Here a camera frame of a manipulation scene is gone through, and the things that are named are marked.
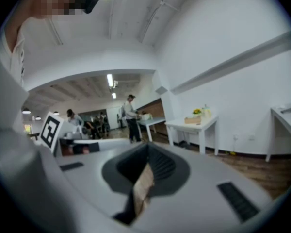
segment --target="wooden floor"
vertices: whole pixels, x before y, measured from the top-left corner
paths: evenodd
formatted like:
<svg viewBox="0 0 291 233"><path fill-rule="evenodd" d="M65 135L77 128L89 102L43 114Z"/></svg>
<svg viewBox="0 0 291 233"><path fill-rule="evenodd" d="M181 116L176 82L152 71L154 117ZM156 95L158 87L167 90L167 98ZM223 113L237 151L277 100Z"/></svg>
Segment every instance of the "wooden floor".
<svg viewBox="0 0 291 233"><path fill-rule="evenodd" d="M146 131L142 131L144 141L148 141ZM129 131L127 128L123 130L113 130L110 132L109 138L128 138ZM168 143L168 137L152 132L153 141ZM199 154L197 146L187 146L188 149ZM262 186L270 196L275 199L283 194L291 185L291 159L271 159L265 162L265 158L250 158L233 156L229 154L219 154L215 156L213 151L206 150L206 154L219 158L224 163L232 166L246 177L254 180Z"/></svg>

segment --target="ceiling light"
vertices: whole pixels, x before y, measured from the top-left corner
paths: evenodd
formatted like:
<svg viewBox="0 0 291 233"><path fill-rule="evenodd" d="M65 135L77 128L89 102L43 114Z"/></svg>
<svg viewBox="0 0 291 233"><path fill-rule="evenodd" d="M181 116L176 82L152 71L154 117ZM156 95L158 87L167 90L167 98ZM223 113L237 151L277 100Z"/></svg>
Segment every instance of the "ceiling light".
<svg viewBox="0 0 291 233"><path fill-rule="evenodd" d="M24 108L22 113L25 114L25 115L29 115L31 112L30 112L30 110L28 108Z"/></svg>
<svg viewBox="0 0 291 233"><path fill-rule="evenodd" d="M112 74L108 74L108 75L107 75L107 79L108 79L109 87L113 87L113 78L112 78Z"/></svg>

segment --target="dark clothing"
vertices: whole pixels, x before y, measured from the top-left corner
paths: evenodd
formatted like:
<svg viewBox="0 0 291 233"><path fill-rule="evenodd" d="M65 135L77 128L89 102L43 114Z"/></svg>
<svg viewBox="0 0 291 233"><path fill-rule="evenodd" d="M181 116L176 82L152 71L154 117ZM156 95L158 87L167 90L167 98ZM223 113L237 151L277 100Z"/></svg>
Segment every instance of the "dark clothing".
<svg viewBox="0 0 291 233"><path fill-rule="evenodd" d="M127 119L127 125L129 127L129 138L133 141L134 137L136 137L136 141L140 142L140 135L138 130L138 125L136 119Z"/></svg>
<svg viewBox="0 0 291 233"><path fill-rule="evenodd" d="M85 127L87 129L91 130L91 134L92 134L92 138L95 139L95 135L97 136L98 139L101 139L101 136L99 135L96 126L94 125L94 123L92 122L85 122Z"/></svg>

